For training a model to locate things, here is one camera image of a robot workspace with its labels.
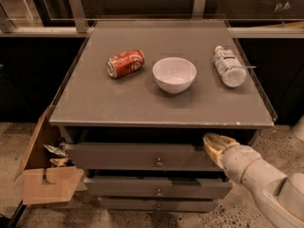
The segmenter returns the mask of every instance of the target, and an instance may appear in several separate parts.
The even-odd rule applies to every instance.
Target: bowl
[[[153,65],[153,75],[161,89],[170,94],[178,94],[193,83],[197,69],[183,58],[167,57]]]

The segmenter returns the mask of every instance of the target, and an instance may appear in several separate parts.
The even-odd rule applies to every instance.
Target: bottle
[[[229,87],[237,87],[246,80],[246,69],[234,52],[221,46],[215,48],[214,65],[221,80]]]

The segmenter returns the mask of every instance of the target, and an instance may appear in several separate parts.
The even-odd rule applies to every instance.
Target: concrete floor
[[[0,123],[0,213],[10,218],[22,199],[22,179],[13,181],[34,123]],[[304,142],[289,126],[262,130],[253,148],[290,175],[304,172]],[[107,211],[97,197],[77,192],[69,203],[28,206],[16,227],[273,227],[256,209],[252,195],[233,183],[232,191],[211,213]]]

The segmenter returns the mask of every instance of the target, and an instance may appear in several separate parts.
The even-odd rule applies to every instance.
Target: cardboard flap
[[[22,160],[15,174],[16,180],[25,169],[49,167],[48,152],[43,144],[55,144],[60,139],[60,131],[57,126],[49,124],[47,119],[48,108],[39,118],[38,123],[30,137]]]
[[[82,169],[57,167],[24,171],[23,203],[42,204],[50,202],[70,201],[84,175]]]

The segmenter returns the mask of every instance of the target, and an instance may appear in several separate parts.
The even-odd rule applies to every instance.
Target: can
[[[144,65],[143,52],[139,49],[131,49],[110,57],[106,62],[108,74],[117,79],[126,74],[140,69]]]

